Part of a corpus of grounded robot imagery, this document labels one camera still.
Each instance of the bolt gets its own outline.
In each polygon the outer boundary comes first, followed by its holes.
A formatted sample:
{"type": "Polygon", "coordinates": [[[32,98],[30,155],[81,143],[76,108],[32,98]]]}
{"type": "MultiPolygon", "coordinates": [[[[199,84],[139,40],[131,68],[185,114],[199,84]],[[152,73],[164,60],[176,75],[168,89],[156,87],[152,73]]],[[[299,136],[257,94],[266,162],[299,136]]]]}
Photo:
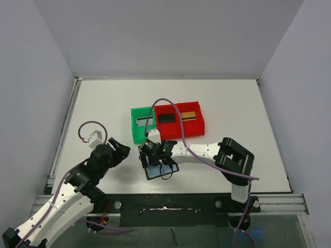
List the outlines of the bolt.
{"type": "Polygon", "coordinates": [[[258,208],[260,206],[260,203],[256,200],[253,203],[253,207],[258,208]]]}
{"type": "Polygon", "coordinates": [[[216,202],[215,202],[215,206],[216,206],[217,208],[221,208],[221,207],[222,207],[222,202],[221,202],[220,200],[216,201],[216,202]]]}
{"type": "Polygon", "coordinates": [[[119,201],[116,201],[115,204],[114,204],[114,207],[115,207],[116,209],[120,209],[121,206],[122,206],[122,203],[119,202],[119,201]]]}

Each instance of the robotic arm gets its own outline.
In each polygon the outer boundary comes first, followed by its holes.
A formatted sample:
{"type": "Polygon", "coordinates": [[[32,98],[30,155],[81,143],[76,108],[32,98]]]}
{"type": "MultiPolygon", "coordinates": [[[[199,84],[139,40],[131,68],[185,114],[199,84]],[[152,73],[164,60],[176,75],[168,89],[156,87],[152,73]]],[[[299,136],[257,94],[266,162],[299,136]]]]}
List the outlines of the robotic arm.
{"type": "Polygon", "coordinates": [[[54,196],[29,220],[3,234],[5,248],[48,248],[81,216],[104,201],[105,194],[97,188],[109,168],[128,157],[130,148],[110,138],[101,144],[89,159],[75,166],[64,176],[54,196]]]}
{"type": "MultiPolygon", "coordinates": [[[[231,138],[226,137],[222,142],[213,144],[191,144],[189,145],[191,151],[188,151],[183,142],[161,142],[158,135],[157,130],[150,131],[147,140],[139,147],[142,164],[147,173],[153,166],[167,165],[173,173],[173,167],[178,164],[207,163],[214,165],[213,168],[222,168],[226,172],[250,176],[254,155],[231,138]]],[[[249,191],[249,179],[222,173],[232,184],[231,198],[245,203],[249,191]]]]}

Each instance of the red plastic container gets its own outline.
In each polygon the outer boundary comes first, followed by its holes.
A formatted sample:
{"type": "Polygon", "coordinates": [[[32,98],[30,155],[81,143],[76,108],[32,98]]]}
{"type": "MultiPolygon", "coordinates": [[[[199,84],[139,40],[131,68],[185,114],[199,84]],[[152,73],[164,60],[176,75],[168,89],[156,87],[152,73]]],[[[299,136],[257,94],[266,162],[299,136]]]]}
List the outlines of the red plastic container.
{"type": "MultiPolygon", "coordinates": [[[[183,121],[184,126],[184,136],[185,137],[196,137],[205,134],[205,121],[203,119],[199,102],[183,102],[177,103],[177,108],[181,113],[184,112],[195,112],[195,120],[183,121]]],[[[182,138],[180,132],[180,122],[178,114],[172,105],[159,105],[154,107],[156,127],[161,134],[161,139],[163,140],[176,140],[182,138]],[[175,122],[170,123],[159,123],[158,115],[164,114],[174,114],[175,122]]]]}

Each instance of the green plastic container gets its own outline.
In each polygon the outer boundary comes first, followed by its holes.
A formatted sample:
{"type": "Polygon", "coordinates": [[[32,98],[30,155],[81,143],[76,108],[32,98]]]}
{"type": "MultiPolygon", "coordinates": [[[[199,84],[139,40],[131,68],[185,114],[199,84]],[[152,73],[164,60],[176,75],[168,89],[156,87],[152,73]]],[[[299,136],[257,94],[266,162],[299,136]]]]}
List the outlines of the green plastic container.
{"type": "MultiPolygon", "coordinates": [[[[151,107],[139,107],[139,108],[131,109],[132,136],[133,136],[133,142],[135,144],[141,144],[146,139],[144,134],[146,119],[141,120],[139,118],[147,118],[150,109],[151,107]]],[[[148,123],[151,122],[151,119],[153,120],[153,123],[147,126],[148,130],[156,128],[154,110],[151,113],[148,123]]]]}

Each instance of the gray wall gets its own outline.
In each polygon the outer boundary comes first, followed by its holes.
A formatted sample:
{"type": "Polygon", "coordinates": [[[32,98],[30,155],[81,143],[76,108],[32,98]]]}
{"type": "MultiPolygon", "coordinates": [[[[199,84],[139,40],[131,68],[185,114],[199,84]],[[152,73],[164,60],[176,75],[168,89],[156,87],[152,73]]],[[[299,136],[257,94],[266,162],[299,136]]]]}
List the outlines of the gray wall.
{"type": "Polygon", "coordinates": [[[33,0],[1,0],[0,33],[2,234],[27,219],[41,193],[74,78],[33,0]]]}
{"type": "Polygon", "coordinates": [[[305,0],[261,77],[293,189],[318,247],[331,246],[331,1],[305,0]]]}
{"type": "Polygon", "coordinates": [[[303,0],[35,0],[74,75],[250,78],[303,0]]]}

